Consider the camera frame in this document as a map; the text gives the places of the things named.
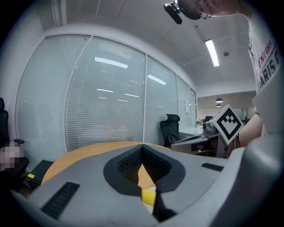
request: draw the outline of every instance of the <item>wooden desk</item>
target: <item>wooden desk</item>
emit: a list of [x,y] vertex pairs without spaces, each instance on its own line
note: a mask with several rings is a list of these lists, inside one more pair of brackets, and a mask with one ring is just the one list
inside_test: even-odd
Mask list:
[[[56,174],[66,169],[68,166],[72,165],[73,163],[83,158],[105,153],[105,152],[123,148],[123,147],[139,145],[139,144],[153,145],[153,144],[135,142],[135,141],[116,141],[116,142],[107,142],[107,143],[89,145],[89,146],[81,147],[79,149],[71,151],[65,154],[64,156],[62,156],[61,158],[59,158],[56,162],[54,162],[51,165],[51,167],[48,169],[48,171],[44,175],[42,184],[46,182],[47,180],[49,180],[50,178],[52,178],[53,176],[55,176]],[[151,187],[155,187],[155,184],[149,177],[143,165],[139,169],[138,176],[139,176],[138,186],[140,186],[142,189],[148,189]]]

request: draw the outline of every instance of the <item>ceiling lamp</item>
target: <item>ceiling lamp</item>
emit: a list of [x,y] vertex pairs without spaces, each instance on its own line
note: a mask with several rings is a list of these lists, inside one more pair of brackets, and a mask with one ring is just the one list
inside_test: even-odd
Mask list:
[[162,85],[165,85],[166,82],[163,82],[162,80],[158,79],[157,77],[155,76],[152,76],[152,75],[148,75],[148,77],[154,81],[157,81],[158,83],[161,83]]
[[221,99],[221,98],[216,99],[216,103],[221,103],[221,102],[223,102],[223,99]]
[[109,60],[109,59],[103,59],[103,58],[95,57],[95,61],[96,62],[102,62],[102,63],[110,64],[110,65],[114,65],[114,66],[119,66],[119,67],[125,68],[125,69],[128,68],[128,65],[126,65],[126,64],[122,64],[120,62],[112,61],[112,60]]
[[213,44],[213,41],[211,39],[205,41],[205,44],[209,50],[209,53],[210,53],[210,56],[212,58],[212,61],[213,61],[213,65],[216,67],[216,66],[219,66],[219,60],[218,60],[218,56],[217,56],[217,53],[216,53],[216,49],[214,47],[214,44]]

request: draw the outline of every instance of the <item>black office chair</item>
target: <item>black office chair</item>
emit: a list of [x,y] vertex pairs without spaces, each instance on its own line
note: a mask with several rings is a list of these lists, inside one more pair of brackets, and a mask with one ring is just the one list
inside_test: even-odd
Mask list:
[[[3,98],[0,98],[0,152],[5,152],[8,147],[19,147],[24,141],[21,139],[15,139],[14,143],[10,142],[8,133],[8,119],[9,114],[4,110],[5,104]],[[26,157],[19,157],[15,159],[15,166],[13,168],[6,168],[4,171],[8,173],[8,183],[11,187],[15,186],[17,179],[25,172],[26,167],[29,164],[29,160]]]
[[212,116],[206,116],[203,123],[210,121],[212,118],[213,118]]
[[181,140],[178,133],[178,122],[180,121],[180,117],[176,114],[167,114],[168,119],[166,121],[160,122],[161,131],[164,137],[164,147],[170,148],[172,142],[169,141],[169,136],[174,134],[176,136],[177,141]]

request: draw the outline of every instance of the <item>fluorescent light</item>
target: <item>fluorescent light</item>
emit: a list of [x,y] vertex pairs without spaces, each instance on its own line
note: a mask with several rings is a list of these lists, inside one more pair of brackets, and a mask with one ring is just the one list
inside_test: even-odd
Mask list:
[[99,89],[99,88],[97,88],[97,90],[107,91],[107,92],[113,92],[112,90],[104,90],[104,89]]
[[205,41],[205,44],[209,50],[209,53],[211,55],[212,61],[213,61],[213,65],[219,66],[219,61],[218,61],[218,57],[217,57],[217,53],[213,44],[213,41],[211,39]]
[[111,80],[111,79],[110,79],[110,78],[108,78],[108,77],[105,77],[105,76],[104,76],[104,78],[105,78],[105,79],[108,79],[109,81],[113,81],[113,80]]
[[129,79],[129,81],[130,81],[130,82],[133,82],[133,83],[138,83],[138,82],[135,82],[135,81],[133,81],[133,80],[131,80],[131,79]]
[[114,66],[118,66],[118,67],[125,68],[125,69],[128,68],[128,65],[126,65],[126,64],[115,62],[115,61],[112,61],[112,60],[109,60],[109,59],[103,59],[103,58],[95,57],[95,61],[96,62],[102,62],[102,63],[110,64],[110,65],[114,65]]
[[125,95],[129,95],[129,96],[133,96],[133,97],[139,97],[137,95],[132,95],[132,94],[125,94]]
[[164,81],[162,81],[162,80],[160,80],[160,79],[158,79],[157,77],[154,77],[154,76],[152,76],[152,75],[148,75],[148,77],[149,77],[150,79],[154,80],[154,81],[157,81],[157,82],[161,83],[162,85],[165,85],[165,84],[166,84],[166,82],[164,82]]

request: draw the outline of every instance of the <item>black mesh panel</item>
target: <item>black mesh panel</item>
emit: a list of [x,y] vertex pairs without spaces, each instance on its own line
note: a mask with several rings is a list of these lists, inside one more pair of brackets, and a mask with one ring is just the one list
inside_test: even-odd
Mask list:
[[138,171],[141,167],[141,148],[118,163],[118,171],[131,182],[138,184]]
[[157,180],[167,175],[171,170],[169,162],[146,149],[143,149],[142,160],[147,173],[155,184]]

